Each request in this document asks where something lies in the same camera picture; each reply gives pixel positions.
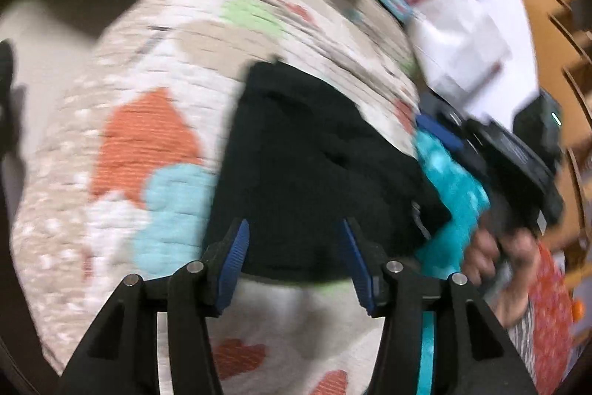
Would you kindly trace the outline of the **person right hand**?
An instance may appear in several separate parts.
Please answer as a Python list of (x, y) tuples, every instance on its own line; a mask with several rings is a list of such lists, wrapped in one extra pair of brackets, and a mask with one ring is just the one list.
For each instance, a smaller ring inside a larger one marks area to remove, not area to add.
[(461, 273), (475, 287), (490, 286), (488, 304), (500, 324), (509, 329), (527, 312), (539, 265), (539, 245), (529, 230), (520, 228), (497, 238), (479, 224), (465, 248)]

